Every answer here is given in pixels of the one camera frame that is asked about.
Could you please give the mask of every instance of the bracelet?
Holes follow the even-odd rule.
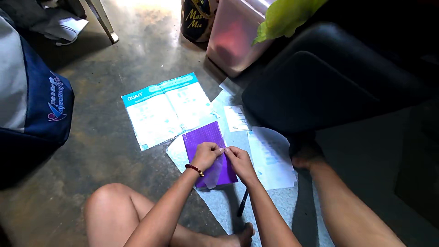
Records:
[[[184,167],[186,167],[186,168],[192,168],[192,169],[196,170],[196,171],[200,174],[200,177],[204,177],[203,172],[202,172],[200,169],[198,169],[196,166],[186,164],[186,165],[184,165]]]

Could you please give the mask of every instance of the green leaf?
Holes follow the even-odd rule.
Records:
[[[267,9],[252,45],[281,36],[293,36],[327,0],[276,0]]]

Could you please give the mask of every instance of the black chair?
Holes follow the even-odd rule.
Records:
[[[318,23],[268,64],[242,101],[263,125],[292,134],[395,111],[435,92],[337,24]]]

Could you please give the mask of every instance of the finger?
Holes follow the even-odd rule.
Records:
[[[208,147],[210,148],[210,150],[212,150],[212,151],[217,150],[217,149],[220,148],[220,147],[219,147],[216,143],[214,143],[214,142],[204,142],[204,144],[205,144],[206,146],[208,146]]]
[[[224,152],[224,148],[220,148],[213,151],[216,157],[220,156]]]
[[[230,148],[224,148],[224,152],[226,153],[227,157],[229,157],[230,160],[236,159],[235,154],[230,150]]]
[[[238,158],[241,158],[242,154],[245,152],[245,150],[242,150],[241,148],[237,148],[237,147],[234,147],[234,146],[230,146],[229,149]]]

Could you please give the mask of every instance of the hand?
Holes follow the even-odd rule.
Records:
[[[191,165],[196,166],[201,171],[205,171],[211,167],[213,161],[224,152],[224,148],[220,149],[214,142],[203,142],[198,144],[197,152],[191,162]]]
[[[249,183],[259,181],[247,151],[233,146],[225,148],[224,151],[232,162],[232,167],[236,175],[238,175],[246,186]]]
[[[291,158],[295,168],[310,170],[311,166],[326,163],[322,149],[314,142],[303,146],[297,154]]]

